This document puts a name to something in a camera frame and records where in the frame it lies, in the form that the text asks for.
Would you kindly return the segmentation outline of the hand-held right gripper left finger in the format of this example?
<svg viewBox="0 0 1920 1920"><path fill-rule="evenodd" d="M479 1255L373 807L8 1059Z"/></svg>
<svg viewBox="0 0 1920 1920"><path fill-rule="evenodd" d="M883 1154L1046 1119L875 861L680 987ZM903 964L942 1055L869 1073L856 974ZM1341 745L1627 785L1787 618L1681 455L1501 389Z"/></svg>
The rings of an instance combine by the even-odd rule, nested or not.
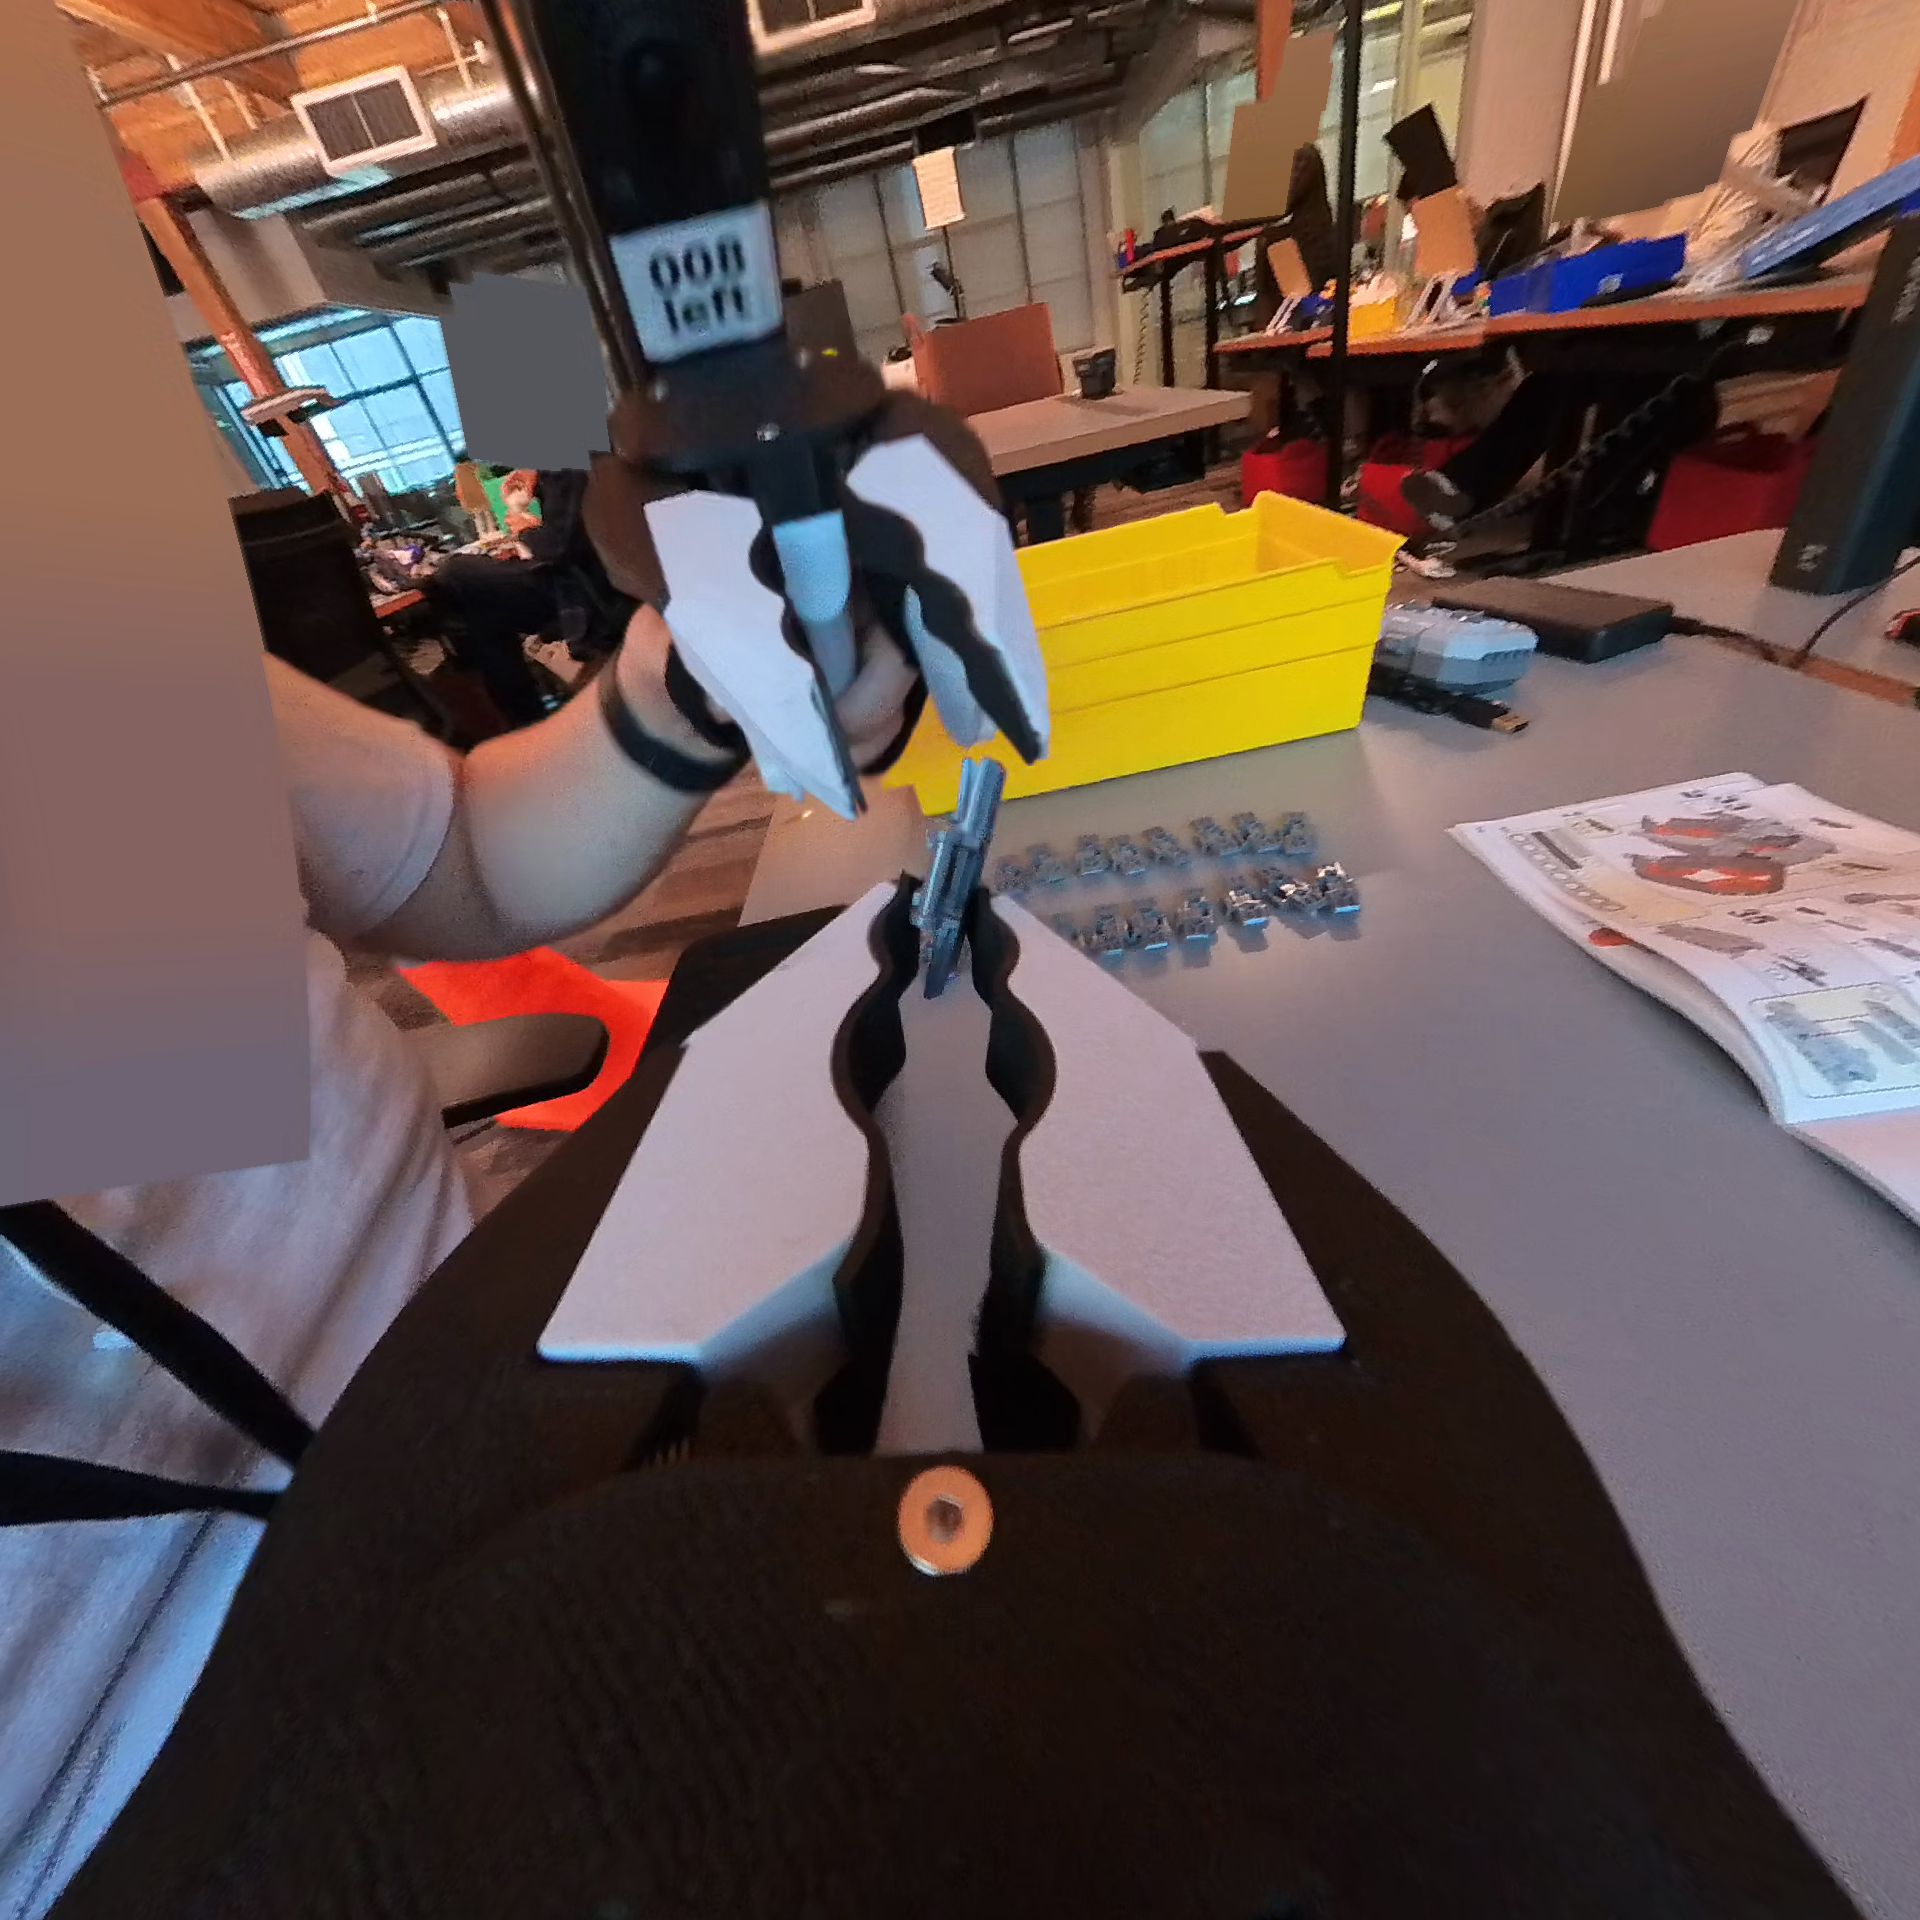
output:
<svg viewBox="0 0 1920 1920"><path fill-rule="evenodd" d="M871 1449L903 1234L878 1108L906 1062L906 886L875 885L701 1027L537 1340L768 1389Z"/></svg>

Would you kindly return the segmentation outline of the ceiling air vent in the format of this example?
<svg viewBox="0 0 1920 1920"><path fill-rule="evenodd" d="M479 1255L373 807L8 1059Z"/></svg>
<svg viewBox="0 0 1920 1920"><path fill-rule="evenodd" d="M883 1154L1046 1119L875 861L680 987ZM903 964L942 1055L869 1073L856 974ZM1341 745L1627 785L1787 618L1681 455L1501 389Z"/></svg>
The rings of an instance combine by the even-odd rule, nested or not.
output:
<svg viewBox="0 0 1920 1920"><path fill-rule="evenodd" d="M366 174L441 147L439 125L406 65L298 89L291 107L333 179Z"/></svg>

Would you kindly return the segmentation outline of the group of grey links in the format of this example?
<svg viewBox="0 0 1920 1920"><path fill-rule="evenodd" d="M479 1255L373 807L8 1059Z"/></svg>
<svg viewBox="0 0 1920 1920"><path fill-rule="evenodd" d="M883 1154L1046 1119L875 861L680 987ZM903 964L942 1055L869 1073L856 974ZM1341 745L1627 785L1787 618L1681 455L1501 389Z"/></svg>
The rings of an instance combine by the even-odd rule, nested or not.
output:
<svg viewBox="0 0 1920 1920"><path fill-rule="evenodd" d="M1121 966L1258 947L1273 924L1357 921L1360 885L1301 810L1200 814L1183 829L1083 833L991 863L992 893L1026 908L1087 958Z"/></svg>

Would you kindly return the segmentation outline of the grey desk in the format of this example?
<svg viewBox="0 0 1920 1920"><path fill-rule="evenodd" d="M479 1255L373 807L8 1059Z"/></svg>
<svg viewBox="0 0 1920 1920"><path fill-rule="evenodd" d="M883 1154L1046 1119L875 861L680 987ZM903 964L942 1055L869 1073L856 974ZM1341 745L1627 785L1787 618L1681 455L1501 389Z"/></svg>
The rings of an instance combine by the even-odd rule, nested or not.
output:
<svg viewBox="0 0 1920 1920"><path fill-rule="evenodd" d="M1915 1916L1915 1229L1455 825L1750 773L1915 827L1915 708L1710 639L1536 662L1496 737L1354 731L1007 807L998 849L1304 810L1357 933L1127 969L1398 1202L1543 1374L1697 1674L1872 1916Z"/></svg>

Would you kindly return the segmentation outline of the robot kit box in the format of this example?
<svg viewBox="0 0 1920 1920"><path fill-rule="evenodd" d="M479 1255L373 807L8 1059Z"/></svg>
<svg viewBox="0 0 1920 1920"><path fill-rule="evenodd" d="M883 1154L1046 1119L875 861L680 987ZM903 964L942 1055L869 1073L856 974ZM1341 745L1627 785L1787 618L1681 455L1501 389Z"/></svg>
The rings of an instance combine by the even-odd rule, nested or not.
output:
<svg viewBox="0 0 1920 1920"><path fill-rule="evenodd" d="M1918 523L1918 219L1888 235L1857 342L1768 575L1839 594L1881 586Z"/></svg>

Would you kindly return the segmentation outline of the black wristband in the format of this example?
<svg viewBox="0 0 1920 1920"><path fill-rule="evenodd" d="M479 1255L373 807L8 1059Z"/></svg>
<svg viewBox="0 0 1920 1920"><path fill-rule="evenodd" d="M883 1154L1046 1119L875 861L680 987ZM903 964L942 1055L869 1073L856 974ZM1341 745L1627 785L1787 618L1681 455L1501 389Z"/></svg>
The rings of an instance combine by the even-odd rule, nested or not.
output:
<svg viewBox="0 0 1920 1920"><path fill-rule="evenodd" d="M691 674L680 650L671 644L665 652L663 694L680 719L705 742L706 754L689 754L643 725L621 686L624 662L626 650L622 647L597 674L597 705L622 756L682 795L702 797L728 786L749 766L750 741L744 726L728 719Z"/></svg>

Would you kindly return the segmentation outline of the grey battery box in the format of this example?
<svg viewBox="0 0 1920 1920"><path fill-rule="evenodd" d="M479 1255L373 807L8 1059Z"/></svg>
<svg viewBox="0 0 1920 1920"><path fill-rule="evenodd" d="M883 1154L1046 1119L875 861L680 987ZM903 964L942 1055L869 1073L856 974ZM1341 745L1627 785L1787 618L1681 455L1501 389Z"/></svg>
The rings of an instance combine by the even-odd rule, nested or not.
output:
<svg viewBox="0 0 1920 1920"><path fill-rule="evenodd" d="M1477 609L1389 605L1377 660L1453 692L1502 699L1539 653L1539 633Z"/></svg>

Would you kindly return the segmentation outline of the person's left hand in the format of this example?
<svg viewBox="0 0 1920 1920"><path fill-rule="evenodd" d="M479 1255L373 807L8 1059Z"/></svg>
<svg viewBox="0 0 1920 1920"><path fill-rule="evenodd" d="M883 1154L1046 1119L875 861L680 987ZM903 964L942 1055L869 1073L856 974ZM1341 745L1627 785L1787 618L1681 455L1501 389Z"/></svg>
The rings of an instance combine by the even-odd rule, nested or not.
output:
<svg viewBox="0 0 1920 1920"><path fill-rule="evenodd" d="M654 545L646 506L674 489L626 467L610 453L594 453L584 497L584 529L608 580L641 602L621 647L616 677L621 694L643 731L697 761L721 753L691 725L665 689L674 633L665 626L665 565ZM856 767L874 773L901 737L909 708L922 697L922 673L881 622L866 583L856 575L848 610L856 619L854 682L835 697L835 715Z"/></svg>

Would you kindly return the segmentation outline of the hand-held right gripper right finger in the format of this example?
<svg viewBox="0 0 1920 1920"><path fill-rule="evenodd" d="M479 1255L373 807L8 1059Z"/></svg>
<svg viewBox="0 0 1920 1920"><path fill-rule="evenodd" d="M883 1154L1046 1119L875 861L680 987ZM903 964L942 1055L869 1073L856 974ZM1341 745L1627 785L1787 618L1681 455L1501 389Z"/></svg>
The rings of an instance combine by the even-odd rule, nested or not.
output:
<svg viewBox="0 0 1920 1920"><path fill-rule="evenodd" d="M984 1425L1102 1425L1142 1378L1343 1351L1337 1310L1176 1022L989 895L976 994L1013 1117L976 1310Z"/></svg>

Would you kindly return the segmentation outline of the black flat device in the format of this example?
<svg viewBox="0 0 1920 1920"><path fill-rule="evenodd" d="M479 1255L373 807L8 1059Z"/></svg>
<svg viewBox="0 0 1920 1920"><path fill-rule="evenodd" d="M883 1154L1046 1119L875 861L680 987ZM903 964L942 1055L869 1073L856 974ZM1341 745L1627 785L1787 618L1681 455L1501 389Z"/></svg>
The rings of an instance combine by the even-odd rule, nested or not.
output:
<svg viewBox="0 0 1920 1920"><path fill-rule="evenodd" d="M1531 579L1490 579L1440 590L1437 609L1502 618L1536 635L1539 652L1581 666L1637 653L1667 637L1673 605Z"/></svg>

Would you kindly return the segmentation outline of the blue storage bins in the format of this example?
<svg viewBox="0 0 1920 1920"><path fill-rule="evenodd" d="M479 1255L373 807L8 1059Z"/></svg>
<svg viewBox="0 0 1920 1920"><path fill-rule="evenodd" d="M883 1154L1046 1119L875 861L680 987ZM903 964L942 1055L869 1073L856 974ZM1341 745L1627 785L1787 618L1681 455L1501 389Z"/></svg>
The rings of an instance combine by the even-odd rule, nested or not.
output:
<svg viewBox="0 0 1920 1920"><path fill-rule="evenodd" d="M1486 315L1547 318L1654 297L1677 286L1687 251L1687 235L1677 231L1539 254L1490 283Z"/></svg>

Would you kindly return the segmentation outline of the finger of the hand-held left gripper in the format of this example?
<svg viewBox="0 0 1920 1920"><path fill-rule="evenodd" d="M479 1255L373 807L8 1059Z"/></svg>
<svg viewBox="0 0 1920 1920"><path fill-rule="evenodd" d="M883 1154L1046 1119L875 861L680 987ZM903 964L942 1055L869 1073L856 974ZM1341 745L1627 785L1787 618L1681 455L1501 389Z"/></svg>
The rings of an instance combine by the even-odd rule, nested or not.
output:
<svg viewBox="0 0 1920 1920"><path fill-rule="evenodd" d="M847 478L856 579L960 745L1049 754L1049 683L1018 547L969 433L874 439Z"/></svg>
<svg viewBox="0 0 1920 1920"><path fill-rule="evenodd" d="M770 788L854 821L864 797L841 707L866 660L845 513L768 522L745 497L682 492L643 514L691 677Z"/></svg>

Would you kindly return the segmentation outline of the person's left forearm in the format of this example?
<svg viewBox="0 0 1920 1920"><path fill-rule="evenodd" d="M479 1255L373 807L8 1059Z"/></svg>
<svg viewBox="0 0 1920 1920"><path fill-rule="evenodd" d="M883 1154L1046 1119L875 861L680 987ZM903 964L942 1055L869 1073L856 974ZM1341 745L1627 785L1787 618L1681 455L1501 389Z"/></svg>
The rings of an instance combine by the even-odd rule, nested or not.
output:
<svg viewBox="0 0 1920 1920"><path fill-rule="evenodd" d="M413 963L485 963L634 901L705 804L578 692L469 754L269 657L310 927Z"/></svg>

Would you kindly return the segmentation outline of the yellow plastic bin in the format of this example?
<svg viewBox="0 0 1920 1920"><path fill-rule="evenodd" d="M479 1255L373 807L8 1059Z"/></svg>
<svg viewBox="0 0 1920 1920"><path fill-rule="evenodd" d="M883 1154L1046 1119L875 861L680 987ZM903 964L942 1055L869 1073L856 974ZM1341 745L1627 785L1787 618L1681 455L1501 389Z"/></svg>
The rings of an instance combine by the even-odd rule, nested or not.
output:
<svg viewBox="0 0 1920 1920"><path fill-rule="evenodd" d="M1049 754L1023 801L1358 726L1405 540L1296 497L1168 513L1018 551Z"/></svg>

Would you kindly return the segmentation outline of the orange traffic cone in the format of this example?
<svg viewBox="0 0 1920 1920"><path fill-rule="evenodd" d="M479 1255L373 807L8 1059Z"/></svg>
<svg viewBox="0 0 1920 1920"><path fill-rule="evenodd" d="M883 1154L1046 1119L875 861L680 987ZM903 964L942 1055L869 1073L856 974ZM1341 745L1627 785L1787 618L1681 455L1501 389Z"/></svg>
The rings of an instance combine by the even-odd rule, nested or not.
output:
<svg viewBox="0 0 1920 1920"><path fill-rule="evenodd" d="M547 1134L577 1132L626 1083L667 986L663 977L599 977L550 947L488 963L422 963L400 966L400 974L453 1023L518 1014L584 1014L608 1029L608 1059L584 1092L502 1115L513 1130Z"/></svg>

